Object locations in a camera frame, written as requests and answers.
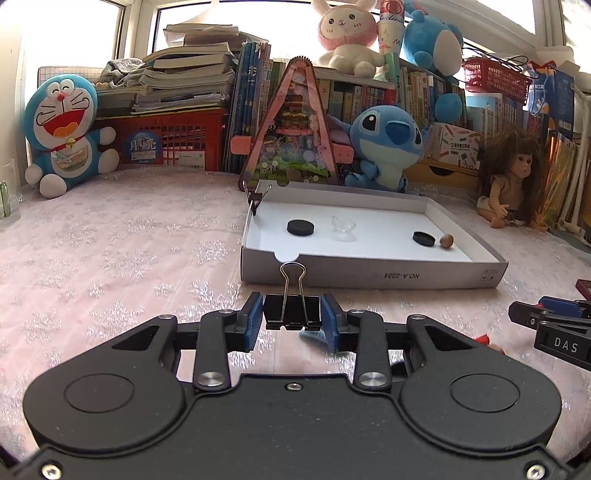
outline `white bunny plush toy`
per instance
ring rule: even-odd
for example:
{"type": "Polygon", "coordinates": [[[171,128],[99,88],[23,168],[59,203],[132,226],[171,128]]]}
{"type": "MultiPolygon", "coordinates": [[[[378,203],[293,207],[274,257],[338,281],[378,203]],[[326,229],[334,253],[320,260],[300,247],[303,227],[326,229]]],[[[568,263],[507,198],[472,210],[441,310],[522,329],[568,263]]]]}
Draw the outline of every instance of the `white bunny plush toy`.
{"type": "Polygon", "coordinates": [[[318,63],[337,69],[345,75],[373,78],[376,67],[384,65],[384,57],[371,50],[378,38],[378,26],[369,12],[376,0],[358,0],[355,5],[331,7],[326,0],[312,0],[312,7],[322,18],[318,39],[328,50],[318,63]]]}

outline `white tray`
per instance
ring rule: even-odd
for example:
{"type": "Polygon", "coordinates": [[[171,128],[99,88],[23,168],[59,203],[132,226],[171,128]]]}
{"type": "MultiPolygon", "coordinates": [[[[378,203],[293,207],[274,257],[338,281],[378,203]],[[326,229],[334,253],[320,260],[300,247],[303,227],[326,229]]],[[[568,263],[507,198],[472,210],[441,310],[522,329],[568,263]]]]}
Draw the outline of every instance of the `white tray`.
{"type": "Polygon", "coordinates": [[[242,280],[283,284],[279,267],[297,261],[306,267],[306,284],[344,288],[496,287],[507,261],[435,201],[415,195],[292,182],[271,185],[256,215],[249,211],[242,237],[242,280]],[[332,217],[356,224],[338,233],[332,217]],[[287,232],[287,222],[308,220],[314,234],[287,232]],[[413,240],[422,231],[436,239],[424,247],[413,240]],[[439,246],[445,233],[450,249],[439,246]]]}

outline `glass jar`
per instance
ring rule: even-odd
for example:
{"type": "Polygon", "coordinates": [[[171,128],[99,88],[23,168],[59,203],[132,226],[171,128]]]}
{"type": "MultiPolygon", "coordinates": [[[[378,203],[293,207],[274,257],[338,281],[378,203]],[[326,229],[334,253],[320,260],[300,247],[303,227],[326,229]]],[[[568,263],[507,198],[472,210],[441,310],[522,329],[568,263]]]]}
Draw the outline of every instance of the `glass jar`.
{"type": "Polygon", "coordinates": [[[13,158],[0,158],[0,229],[20,217],[15,161],[13,158]]]}

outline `blue gripper pad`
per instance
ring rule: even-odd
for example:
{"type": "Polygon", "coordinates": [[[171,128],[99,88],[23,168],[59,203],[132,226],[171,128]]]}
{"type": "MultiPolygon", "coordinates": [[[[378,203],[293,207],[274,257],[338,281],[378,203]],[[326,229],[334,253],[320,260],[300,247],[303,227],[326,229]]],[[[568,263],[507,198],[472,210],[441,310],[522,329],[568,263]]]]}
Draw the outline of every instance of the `blue gripper pad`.
{"type": "Polygon", "coordinates": [[[262,295],[259,294],[258,298],[256,299],[256,303],[254,304],[250,315],[248,316],[248,326],[246,327],[246,332],[244,333],[244,342],[246,346],[247,352],[252,352],[256,345],[256,337],[258,337],[258,332],[261,329],[262,323],[262,295]]]}
{"type": "Polygon", "coordinates": [[[545,309],[551,310],[556,315],[577,319],[582,317],[581,309],[571,300],[542,297],[538,303],[541,303],[545,309]]]}
{"type": "Polygon", "coordinates": [[[312,338],[325,343],[331,352],[336,352],[339,349],[339,332],[336,329],[336,317],[324,298],[324,295],[320,295],[319,298],[322,330],[317,332],[312,330],[302,330],[300,336],[304,338],[312,338]]]}

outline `metal clip handle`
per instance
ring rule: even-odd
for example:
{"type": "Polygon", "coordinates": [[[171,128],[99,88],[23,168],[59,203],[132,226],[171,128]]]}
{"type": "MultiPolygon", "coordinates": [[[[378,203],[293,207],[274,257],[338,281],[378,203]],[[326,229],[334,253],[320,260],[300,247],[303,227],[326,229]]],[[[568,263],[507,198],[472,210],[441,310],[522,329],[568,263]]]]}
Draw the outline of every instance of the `metal clip handle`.
{"type": "Polygon", "coordinates": [[[261,204],[263,198],[265,198],[265,195],[269,192],[269,190],[271,190],[272,185],[269,185],[263,193],[249,192],[245,181],[242,182],[242,187],[244,188],[244,191],[246,192],[246,198],[248,199],[248,206],[251,208],[252,214],[256,215],[256,209],[261,204]]]}
{"type": "Polygon", "coordinates": [[[301,275],[300,275],[300,278],[298,278],[297,282],[298,282],[298,287],[300,289],[301,305],[304,309],[304,318],[306,320],[306,325],[307,325],[308,324],[308,313],[306,312],[306,299],[304,298],[304,287],[301,284],[302,280],[304,280],[304,277],[306,276],[306,268],[304,265],[302,265],[301,263],[298,263],[298,262],[285,262],[279,268],[279,270],[281,270],[281,275],[283,275],[283,278],[285,279],[285,290],[283,291],[283,307],[281,308],[281,321],[283,321],[283,317],[285,316],[285,305],[287,305],[287,292],[290,288],[290,278],[287,275],[287,273],[285,272],[285,268],[288,265],[296,265],[301,268],[301,275]]]}
{"type": "Polygon", "coordinates": [[[0,200],[4,217],[10,217],[10,198],[8,197],[8,186],[5,181],[0,181],[0,200]]]}

